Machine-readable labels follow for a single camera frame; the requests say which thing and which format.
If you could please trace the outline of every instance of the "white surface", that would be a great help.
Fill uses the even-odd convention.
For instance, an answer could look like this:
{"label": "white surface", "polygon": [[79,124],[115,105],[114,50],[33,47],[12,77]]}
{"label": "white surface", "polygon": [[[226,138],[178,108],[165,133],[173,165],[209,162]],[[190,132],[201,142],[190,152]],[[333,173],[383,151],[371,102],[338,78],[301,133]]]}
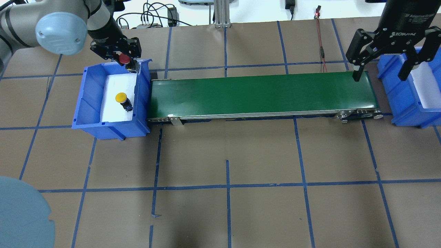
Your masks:
{"label": "white surface", "polygon": [[425,109],[441,108],[441,90],[429,64],[423,62],[411,71],[421,105]]}
{"label": "white surface", "polygon": [[[126,10],[116,12],[117,18],[123,13],[142,12],[145,0],[131,0],[125,2]],[[176,5],[179,19],[191,25],[207,25],[209,19],[209,7],[202,5],[180,4],[178,0],[160,0],[163,4]],[[294,20],[313,19],[315,9],[321,5],[321,18],[346,18],[346,17],[369,17],[381,16],[385,3],[367,4],[364,0],[296,0]],[[165,8],[158,10],[160,16],[167,17]],[[141,24],[140,15],[124,16],[129,22],[129,27]],[[285,10],[285,0],[235,0],[230,4],[230,20],[232,23],[258,23],[285,21],[291,18],[289,10]]]}
{"label": "white surface", "polygon": [[124,92],[130,102],[135,100],[136,74],[109,75],[104,87],[103,102],[101,103],[101,122],[117,122],[132,120],[133,111],[126,112],[115,96]]}

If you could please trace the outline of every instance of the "blue plastic container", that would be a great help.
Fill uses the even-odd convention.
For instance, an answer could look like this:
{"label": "blue plastic container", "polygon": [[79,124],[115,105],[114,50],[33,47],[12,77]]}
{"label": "blue plastic container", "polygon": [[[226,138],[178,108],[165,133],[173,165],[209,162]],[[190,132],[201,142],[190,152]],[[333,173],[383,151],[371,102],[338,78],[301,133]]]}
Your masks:
{"label": "blue plastic container", "polygon": [[150,60],[138,60],[139,73],[136,76],[133,118],[130,121],[100,122],[101,103],[108,75],[126,74],[127,70],[117,62],[102,63],[84,69],[78,95],[72,129],[81,129],[97,139],[119,139],[146,136],[147,110],[150,104]]}
{"label": "blue plastic container", "polygon": [[[382,79],[394,118],[392,123],[397,126],[428,126],[441,125],[441,109],[425,109],[421,104],[412,75],[406,81],[398,78],[406,56],[382,55],[378,62],[378,78]],[[438,51],[429,67],[441,90],[441,55]]]}

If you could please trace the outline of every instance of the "conveyor belt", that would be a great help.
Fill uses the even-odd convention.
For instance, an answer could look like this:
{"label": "conveyor belt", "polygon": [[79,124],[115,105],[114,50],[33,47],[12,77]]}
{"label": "conveyor belt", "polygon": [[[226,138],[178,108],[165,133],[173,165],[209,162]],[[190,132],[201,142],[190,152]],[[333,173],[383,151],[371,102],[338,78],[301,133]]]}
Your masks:
{"label": "conveyor belt", "polygon": [[378,108],[369,76],[352,72],[152,82],[149,121],[330,114]]}

